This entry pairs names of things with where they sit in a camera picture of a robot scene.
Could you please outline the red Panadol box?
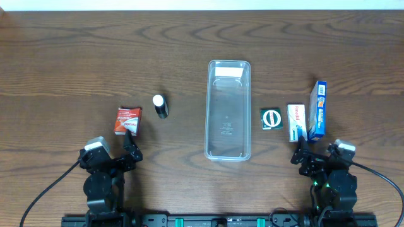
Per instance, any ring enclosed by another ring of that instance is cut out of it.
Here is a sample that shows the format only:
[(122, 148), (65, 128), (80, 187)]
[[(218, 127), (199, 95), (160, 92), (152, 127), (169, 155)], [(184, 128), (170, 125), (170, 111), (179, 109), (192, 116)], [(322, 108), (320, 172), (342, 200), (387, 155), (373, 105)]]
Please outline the red Panadol box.
[(133, 136), (139, 133), (141, 122), (141, 108), (118, 108), (114, 126), (115, 135), (125, 135), (129, 130)]

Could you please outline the white Panadol box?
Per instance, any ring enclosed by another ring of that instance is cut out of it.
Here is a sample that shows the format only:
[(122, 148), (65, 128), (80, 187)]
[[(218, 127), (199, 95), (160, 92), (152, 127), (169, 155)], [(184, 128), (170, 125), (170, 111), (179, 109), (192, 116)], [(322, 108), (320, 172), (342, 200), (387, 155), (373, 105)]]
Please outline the white Panadol box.
[(307, 140), (306, 111), (303, 104), (287, 105), (289, 141), (297, 142), (301, 136)]

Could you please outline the green square box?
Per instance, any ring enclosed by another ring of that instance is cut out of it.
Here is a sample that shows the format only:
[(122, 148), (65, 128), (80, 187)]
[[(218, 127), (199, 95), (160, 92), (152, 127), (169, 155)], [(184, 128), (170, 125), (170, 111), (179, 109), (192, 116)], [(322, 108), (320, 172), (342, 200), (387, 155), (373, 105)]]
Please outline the green square box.
[(282, 115), (279, 108), (262, 108), (260, 110), (262, 130), (278, 130), (283, 128)]

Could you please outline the blue tall box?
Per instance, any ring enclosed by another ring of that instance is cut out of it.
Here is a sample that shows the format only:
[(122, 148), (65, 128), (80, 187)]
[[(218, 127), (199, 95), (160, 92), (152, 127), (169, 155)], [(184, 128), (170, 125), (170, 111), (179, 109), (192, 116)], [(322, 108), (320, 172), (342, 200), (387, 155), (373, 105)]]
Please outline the blue tall box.
[(316, 143), (325, 135), (326, 81), (317, 81), (310, 94), (308, 141)]

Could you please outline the black bottle white cap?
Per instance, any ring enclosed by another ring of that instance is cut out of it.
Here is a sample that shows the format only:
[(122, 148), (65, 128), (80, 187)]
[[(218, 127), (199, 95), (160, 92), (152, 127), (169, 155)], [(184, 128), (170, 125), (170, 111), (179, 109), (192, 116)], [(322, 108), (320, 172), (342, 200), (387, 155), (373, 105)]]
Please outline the black bottle white cap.
[(155, 106), (155, 111), (156, 111), (157, 115), (161, 119), (167, 118), (169, 115), (169, 110), (168, 110), (167, 102), (166, 102), (165, 98), (163, 97), (163, 95), (160, 95), (160, 94), (155, 95), (152, 98), (152, 102)]

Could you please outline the clear plastic container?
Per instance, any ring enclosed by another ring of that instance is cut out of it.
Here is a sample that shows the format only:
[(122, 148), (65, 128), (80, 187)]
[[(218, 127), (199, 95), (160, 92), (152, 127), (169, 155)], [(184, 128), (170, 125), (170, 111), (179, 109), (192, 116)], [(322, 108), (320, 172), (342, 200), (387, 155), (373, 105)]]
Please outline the clear plastic container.
[(212, 60), (208, 65), (205, 156), (240, 162), (251, 157), (251, 65)]

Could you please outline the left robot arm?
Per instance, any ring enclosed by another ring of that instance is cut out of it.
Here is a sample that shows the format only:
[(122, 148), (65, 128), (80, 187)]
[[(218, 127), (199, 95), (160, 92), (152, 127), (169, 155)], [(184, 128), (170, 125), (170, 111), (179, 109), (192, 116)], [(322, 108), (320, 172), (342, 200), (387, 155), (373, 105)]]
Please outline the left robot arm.
[(136, 168), (143, 155), (127, 130), (119, 158), (111, 158), (109, 145), (102, 136), (88, 141), (80, 150), (80, 168), (90, 176), (85, 180), (83, 191), (89, 211), (85, 215), (86, 226), (140, 226), (139, 217), (124, 208), (124, 174)]

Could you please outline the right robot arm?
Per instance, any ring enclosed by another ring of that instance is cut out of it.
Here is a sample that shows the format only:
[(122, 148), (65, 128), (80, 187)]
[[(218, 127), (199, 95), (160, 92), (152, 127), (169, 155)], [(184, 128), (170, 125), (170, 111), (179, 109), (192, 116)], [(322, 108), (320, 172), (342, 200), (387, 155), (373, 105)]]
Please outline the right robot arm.
[(328, 156), (313, 153), (300, 137), (290, 162), (298, 165), (299, 174), (312, 180), (312, 211), (304, 226), (343, 226), (354, 223), (353, 207), (357, 202), (357, 177), (349, 173), (356, 147), (337, 139), (328, 145)]

